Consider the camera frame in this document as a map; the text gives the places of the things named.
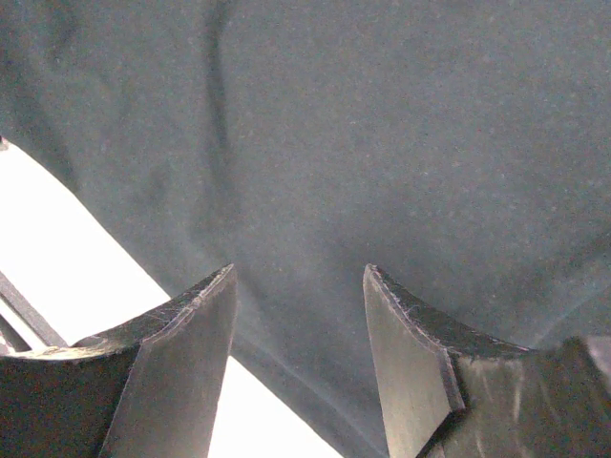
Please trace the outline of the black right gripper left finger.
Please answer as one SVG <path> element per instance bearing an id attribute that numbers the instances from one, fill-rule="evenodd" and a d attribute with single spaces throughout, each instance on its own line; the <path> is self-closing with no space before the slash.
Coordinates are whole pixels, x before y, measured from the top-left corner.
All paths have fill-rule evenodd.
<path id="1" fill-rule="evenodd" d="M 172 300 L 64 347 L 1 337 L 5 457 L 204 457 L 237 315 L 226 265 Z"/>

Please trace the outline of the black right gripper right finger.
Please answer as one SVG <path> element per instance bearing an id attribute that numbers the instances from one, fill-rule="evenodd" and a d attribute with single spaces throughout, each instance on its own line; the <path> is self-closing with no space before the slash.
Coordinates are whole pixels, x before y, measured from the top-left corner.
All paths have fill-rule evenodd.
<path id="1" fill-rule="evenodd" d="M 393 457 L 606 457 L 610 340 L 545 350 L 479 332 L 368 265 L 363 290 Z"/>

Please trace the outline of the black garment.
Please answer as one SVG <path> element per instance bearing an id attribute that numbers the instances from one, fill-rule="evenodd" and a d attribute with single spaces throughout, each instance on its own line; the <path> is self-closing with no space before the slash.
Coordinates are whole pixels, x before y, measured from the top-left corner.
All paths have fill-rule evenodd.
<path id="1" fill-rule="evenodd" d="M 369 263 L 610 330 L 606 1 L 5 1 L 1 133 L 168 294 L 233 263 L 234 356 L 347 457 L 387 455 Z"/>

